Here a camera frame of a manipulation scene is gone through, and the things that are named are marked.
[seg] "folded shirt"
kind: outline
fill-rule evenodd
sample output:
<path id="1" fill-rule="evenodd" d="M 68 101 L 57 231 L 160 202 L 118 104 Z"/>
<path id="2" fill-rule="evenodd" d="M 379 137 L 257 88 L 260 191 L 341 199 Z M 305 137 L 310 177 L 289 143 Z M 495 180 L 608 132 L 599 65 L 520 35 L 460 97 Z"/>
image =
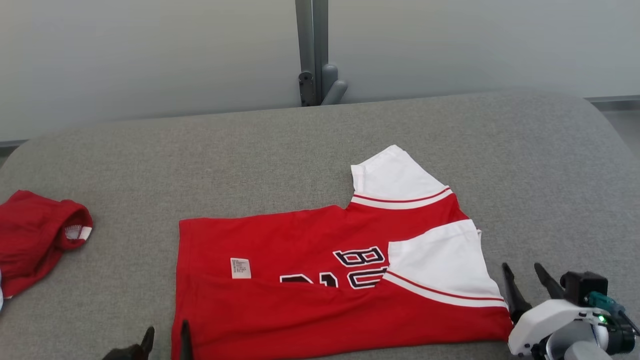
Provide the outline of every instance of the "folded shirt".
<path id="1" fill-rule="evenodd" d="M 0 295 L 9 298 L 34 285 L 65 251 L 82 246 L 92 227 L 81 204 L 25 190 L 14 193 L 0 205 Z"/>

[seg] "red garment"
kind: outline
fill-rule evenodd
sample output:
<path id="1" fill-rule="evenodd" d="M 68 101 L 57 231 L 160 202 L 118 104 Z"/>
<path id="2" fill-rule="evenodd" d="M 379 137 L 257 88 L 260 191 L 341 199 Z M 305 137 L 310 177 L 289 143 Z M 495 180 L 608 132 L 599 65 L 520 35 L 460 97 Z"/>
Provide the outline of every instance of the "red garment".
<path id="1" fill-rule="evenodd" d="M 19 190 L 0 205 L 0 273 L 4 297 L 47 275 L 63 252 L 80 247 L 93 221 L 86 207 Z"/>
<path id="2" fill-rule="evenodd" d="M 448 186 L 391 146 L 352 166 L 328 206 L 180 221 L 172 359 L 300 359 L 507 341 L 509 311 L 479 231 Z"/>

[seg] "gray fabric surface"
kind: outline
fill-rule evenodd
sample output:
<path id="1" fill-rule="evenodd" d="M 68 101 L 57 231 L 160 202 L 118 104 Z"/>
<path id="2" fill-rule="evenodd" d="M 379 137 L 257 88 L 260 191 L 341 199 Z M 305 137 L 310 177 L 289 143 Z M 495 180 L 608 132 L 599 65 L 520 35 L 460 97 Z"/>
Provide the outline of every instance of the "gray fabric surface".
<path id="1" fill-rule="evenodd" d="M 349 165 L 391 144 L 458 194 L 483 230 L 490 275 L 508 261 L 608 276 L 640 321 L 640 169 L 582 99 L 520 91 L 117 122 L 29 141 L 0 169 L 0 201 L 27 189 L 87 206 L 88 243 L 0 312 L 0 359 L 100 359 L 156 327 L 168 359 L 178 220 L 345 206 Z M 425 326 L 438 324 L 425 323 Z M 503 343 L 332 359 L 507 359 Z"/>

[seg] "red jersey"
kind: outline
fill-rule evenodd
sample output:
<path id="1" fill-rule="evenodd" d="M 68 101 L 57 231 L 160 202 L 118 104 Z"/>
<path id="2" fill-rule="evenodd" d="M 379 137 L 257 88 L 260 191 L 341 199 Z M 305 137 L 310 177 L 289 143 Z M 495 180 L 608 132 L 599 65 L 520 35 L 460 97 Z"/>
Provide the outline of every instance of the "red jersey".
<path id="1" fill-rule="evenodd" d="M 172 358 L 297 359 L 506 341 L 512 329 L 479 231 L 393 145 L 351 167 L 349 205 L 180 221 Z"/>

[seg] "white wall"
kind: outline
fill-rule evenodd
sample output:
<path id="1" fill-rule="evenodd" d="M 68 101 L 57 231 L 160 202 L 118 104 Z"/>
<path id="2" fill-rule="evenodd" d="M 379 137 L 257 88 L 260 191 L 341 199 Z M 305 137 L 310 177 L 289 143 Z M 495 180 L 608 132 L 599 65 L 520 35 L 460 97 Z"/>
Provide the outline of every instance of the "white wall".
<path id="1" fill-rule="evenodd" d="M 299 106 L 293 0 L 2 0 L 0 142 Z"/>
<path id="2" fill-rule="evenodd" d="M 640 94 L 638 0 L 331 0 L 343 102 L 533 86 Z"/>

